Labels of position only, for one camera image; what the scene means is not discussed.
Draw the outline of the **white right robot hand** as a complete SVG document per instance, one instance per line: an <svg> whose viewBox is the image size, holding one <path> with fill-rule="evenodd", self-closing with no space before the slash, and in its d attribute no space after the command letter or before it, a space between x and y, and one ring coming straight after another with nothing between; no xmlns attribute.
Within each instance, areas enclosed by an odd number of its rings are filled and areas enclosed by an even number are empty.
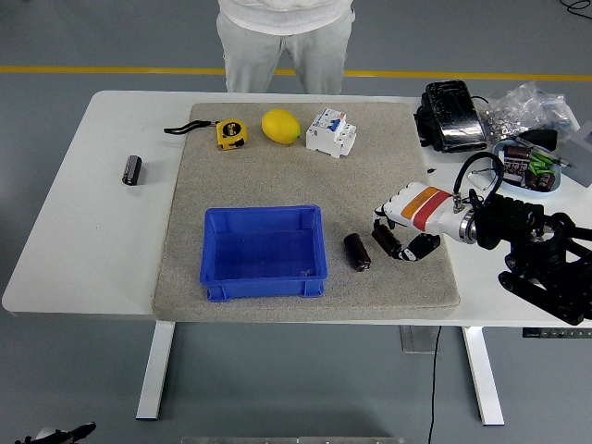
<svg viewBox="0 0 592 444"><path fill-rule="evenodd" d="M394 236L397 226L417 232L408 245L402 245ZM372 237L395 259L416 262L427 257L439 247L442 235L474 243L474 211L436 187L412 182L375 209Z"/></svg>

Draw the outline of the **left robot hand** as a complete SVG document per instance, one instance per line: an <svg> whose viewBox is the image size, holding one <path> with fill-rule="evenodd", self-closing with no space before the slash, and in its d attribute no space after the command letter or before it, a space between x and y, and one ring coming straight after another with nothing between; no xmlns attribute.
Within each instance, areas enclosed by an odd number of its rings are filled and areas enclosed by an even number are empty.
<svg viewBox="0 0 592 444"><path fill-rule="evenodd" d="M36 436L26 436L22 440L16 440L16 444L63 444L78 443L87 438L96 429L95 422L80 425L72 430L60 430L52 427L45 427Z"/></svg>

